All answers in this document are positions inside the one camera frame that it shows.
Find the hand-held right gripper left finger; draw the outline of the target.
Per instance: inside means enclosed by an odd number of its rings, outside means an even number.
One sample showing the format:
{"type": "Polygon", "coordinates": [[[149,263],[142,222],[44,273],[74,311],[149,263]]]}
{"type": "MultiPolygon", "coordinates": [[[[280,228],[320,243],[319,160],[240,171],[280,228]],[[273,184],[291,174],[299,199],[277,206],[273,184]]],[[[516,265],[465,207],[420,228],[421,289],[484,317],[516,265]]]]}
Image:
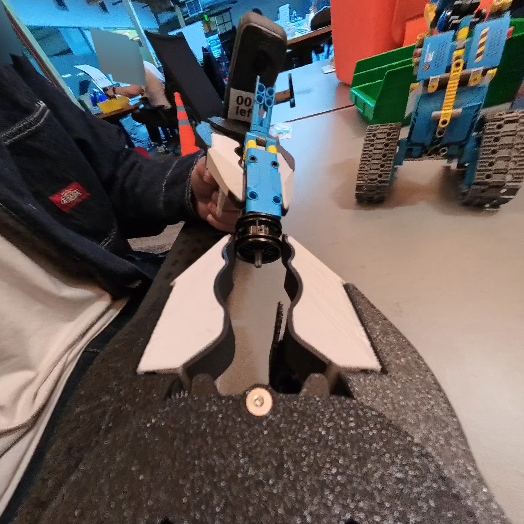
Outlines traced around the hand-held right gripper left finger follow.
{"type": "Polygon", "coordinates": [[[171,292],[136,369],[191,382],[217,380],[235,355],[226,301],[234,287],[234,240],[226,235],[171,283],[171,292]]]}

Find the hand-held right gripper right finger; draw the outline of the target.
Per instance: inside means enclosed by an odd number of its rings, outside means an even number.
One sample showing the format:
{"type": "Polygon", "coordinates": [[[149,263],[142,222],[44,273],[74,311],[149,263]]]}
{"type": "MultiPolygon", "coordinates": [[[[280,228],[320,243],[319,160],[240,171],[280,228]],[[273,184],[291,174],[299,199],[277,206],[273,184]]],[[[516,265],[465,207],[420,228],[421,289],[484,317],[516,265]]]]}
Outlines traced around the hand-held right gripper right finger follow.
{"type": "Polygon", "coordinates": [[[347,283],[296,239],[282,238],[284,288],[290,299],[284,333],[286,364],[307,379],[341,373],[381,372],[371,338],[347,283]]]}

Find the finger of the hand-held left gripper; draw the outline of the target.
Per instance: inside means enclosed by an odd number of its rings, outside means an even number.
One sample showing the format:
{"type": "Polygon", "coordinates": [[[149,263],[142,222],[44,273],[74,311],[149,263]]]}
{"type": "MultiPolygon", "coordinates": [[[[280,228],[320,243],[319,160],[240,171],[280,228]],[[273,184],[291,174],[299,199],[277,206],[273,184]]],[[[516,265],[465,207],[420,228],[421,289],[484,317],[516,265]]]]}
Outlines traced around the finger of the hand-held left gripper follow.
{"type": "Polygon", "coordinates": [[[280,158],[281,213],[283,216],[288,212],[292,200],[293,178],[293,168],[289,166],[285,158],[280,158]]]}
{"type": "Polygon", "coordinates": [[[219,186],[219,204],[226,198],[244,205],[246,182],[238,141],[219,133],[211,134],[211,144],[206,152],[206,167],[219,186]]]}

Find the blue toy brick arm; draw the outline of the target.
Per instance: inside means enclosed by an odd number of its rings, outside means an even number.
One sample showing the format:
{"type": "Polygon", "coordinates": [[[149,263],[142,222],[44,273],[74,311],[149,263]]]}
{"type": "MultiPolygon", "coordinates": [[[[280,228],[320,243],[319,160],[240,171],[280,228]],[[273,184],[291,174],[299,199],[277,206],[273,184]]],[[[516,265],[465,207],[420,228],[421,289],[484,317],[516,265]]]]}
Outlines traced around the blue toy brick arm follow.
{"type": "Polygon", "coordinates": [[[261,268],[281,257],[284,194],[276,140],[270,136],[275,89],[256,79],[252,120],[245,136],[242,166],[245,205],[235,226],[235,254],[261,268]]]}

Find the person's left forearm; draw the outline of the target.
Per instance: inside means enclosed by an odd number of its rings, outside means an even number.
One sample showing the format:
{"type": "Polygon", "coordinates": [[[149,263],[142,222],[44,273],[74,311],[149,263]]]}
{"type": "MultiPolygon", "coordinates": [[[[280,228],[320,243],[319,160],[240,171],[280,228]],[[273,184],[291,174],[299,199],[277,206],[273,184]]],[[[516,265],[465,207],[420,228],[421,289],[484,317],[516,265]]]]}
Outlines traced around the person's left forearm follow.
{"type": "Polygon", "coordinates": [[[191,184],[203,156],[199,149],[182,157],[148,159],[134,149],[124,150],[108,194],[125,239],[156,236],[179,222],[203,221],[191,184]]]}

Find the grey desk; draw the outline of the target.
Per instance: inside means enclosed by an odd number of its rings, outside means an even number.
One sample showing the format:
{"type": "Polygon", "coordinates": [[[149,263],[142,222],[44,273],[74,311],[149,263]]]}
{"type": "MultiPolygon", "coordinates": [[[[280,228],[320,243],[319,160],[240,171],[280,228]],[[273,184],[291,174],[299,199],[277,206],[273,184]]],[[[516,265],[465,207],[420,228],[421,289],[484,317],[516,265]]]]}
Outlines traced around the grey desk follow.
{"type": "Polygon", "coordinates": [[[401,166],[384,204],[358,206],[367,128],[324,62],[294,69],[283,146],[296,160],[283,230],[357,288],[446,392],[489,489],[523,523],[523,189],[498,211],[461,206],[441,161],[401,166]]]}

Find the person's left hand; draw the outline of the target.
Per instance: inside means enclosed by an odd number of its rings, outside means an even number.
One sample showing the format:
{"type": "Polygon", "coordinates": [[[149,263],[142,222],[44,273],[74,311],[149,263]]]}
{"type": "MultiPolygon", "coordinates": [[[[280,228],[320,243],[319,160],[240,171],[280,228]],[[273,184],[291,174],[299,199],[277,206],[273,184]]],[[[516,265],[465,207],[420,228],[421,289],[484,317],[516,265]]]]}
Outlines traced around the person's left hand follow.
{"type": "Polygon", "coordinates": [[[239,208],[227,198],[218,214],[219,185],[206,167],[202,156],[191,173],[193,206],[197,215],[218,231],[234,233],[239,217],[239,208]]]}

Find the orange traffic cone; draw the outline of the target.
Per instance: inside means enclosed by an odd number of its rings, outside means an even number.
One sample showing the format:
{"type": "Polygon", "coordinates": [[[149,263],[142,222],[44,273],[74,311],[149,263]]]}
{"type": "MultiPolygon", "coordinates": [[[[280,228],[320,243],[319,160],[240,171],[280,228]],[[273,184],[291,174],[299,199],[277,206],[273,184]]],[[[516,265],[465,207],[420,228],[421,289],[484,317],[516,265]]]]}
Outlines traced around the orange traffic cone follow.
{"type": "Polygon", "coordinates": [[[200,148],[196,145],[193,127],[179,92],[174,92],[174,101],[177,112],[181,156],[197,153],[200,148]]]}

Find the orange fabric bag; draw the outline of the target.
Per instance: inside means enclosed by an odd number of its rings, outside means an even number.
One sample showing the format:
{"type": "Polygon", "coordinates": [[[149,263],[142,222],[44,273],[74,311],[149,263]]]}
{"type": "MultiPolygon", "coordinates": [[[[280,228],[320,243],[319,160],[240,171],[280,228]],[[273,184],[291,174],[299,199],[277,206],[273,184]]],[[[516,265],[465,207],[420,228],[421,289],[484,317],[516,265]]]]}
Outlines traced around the orange fabric bag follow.
{"type": "Polygon", "coordinates": [[[335,74],[350,85],[358,60],[411,45],[427,29],[428,1],[331,1],[335,74]]]}

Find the yellow box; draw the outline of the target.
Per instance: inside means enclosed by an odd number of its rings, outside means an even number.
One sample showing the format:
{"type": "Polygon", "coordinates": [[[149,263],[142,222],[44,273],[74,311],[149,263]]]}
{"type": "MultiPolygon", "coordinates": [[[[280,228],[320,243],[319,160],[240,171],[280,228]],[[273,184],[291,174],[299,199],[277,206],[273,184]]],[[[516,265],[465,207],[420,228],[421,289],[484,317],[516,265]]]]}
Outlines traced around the yellow box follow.
{"type": "Polygon", "coordinates": [[[102,114],[109,115],[112,113],[121,112],[130,107],[130,100],[125,96],[118,96],[113,99],[107,99],[102,102],[98,102],[97,106],[101,110],[102,114]]]}

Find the green plastic bin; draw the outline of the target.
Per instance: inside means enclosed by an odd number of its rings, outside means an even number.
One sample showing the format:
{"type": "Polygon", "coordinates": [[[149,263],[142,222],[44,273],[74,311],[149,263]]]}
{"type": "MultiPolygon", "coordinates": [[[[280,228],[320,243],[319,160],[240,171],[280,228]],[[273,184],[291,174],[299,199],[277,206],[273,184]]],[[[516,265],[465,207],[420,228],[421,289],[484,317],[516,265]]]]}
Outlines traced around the green plastic bin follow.
{"type": "MultiPolygon", "coordinates": [[[[514,100],[523,81],[523,18],[511,21],[501,62],[489,85],[485,108],[514,100]]],[[[357,61],[350,100],[370,124],[409,122],[404,118],[413,83],[412,57],[415,45],[394,49],[357,61]]]]}

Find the person's white shirt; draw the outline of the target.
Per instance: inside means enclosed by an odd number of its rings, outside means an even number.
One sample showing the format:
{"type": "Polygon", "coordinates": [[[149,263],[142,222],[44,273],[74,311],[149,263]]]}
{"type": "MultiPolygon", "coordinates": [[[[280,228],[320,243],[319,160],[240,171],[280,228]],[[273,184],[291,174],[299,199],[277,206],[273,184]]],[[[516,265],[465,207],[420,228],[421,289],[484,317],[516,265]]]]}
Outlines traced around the person's white shirt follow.
{"type": "Polygon", "coordinates": [[[82,351],[127,301],[1,235],[1,513],[82,351]]]}

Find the blue tracked toy robot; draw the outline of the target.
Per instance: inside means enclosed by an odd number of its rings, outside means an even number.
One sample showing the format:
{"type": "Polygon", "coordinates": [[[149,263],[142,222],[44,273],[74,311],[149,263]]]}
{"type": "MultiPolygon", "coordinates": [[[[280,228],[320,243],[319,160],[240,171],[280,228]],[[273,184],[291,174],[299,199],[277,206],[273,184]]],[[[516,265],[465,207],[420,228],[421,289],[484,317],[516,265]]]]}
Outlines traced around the blue tracked toy robot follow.
{"type": "Polygon", "coordinates": [[[406,161],[456,161],[464,206],[496,210],[523,185],[523,110],[482,115],[509,39],[512,1],[433,1],[412,47],[413,81],[403,122],[371,124],[364,136],[355,200],[381,204],[406,161]]]}

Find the person's dark denim jacket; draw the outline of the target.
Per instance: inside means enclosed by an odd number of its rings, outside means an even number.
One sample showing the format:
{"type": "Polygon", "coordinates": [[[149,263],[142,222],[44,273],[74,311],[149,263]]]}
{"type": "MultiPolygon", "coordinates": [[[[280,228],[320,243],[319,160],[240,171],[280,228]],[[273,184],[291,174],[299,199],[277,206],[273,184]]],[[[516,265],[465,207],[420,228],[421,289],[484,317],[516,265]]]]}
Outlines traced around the person's dark denim jacket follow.
{"type": "Polygon", "coordinates": [[[146,280],[108,194],[127,148],[117,126],[82,111],[26,58],[1,66],[1,223],[114,298],[146,280]]]}

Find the black desk bracket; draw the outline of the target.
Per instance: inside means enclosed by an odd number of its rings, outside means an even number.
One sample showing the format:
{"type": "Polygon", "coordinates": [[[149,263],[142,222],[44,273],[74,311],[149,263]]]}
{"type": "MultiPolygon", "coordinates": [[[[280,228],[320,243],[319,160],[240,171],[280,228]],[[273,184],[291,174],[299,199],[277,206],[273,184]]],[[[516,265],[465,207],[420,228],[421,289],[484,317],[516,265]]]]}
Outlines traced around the black desk bracket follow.
{"type": "Polygon", "coordinates": [[[287,73],[288,87],[285,90],[281,90],[275,93],[274,104],[285,104],[288,103],[290,108],[296,107],[296,98],[294,94],[292,73],[287,73]]]}

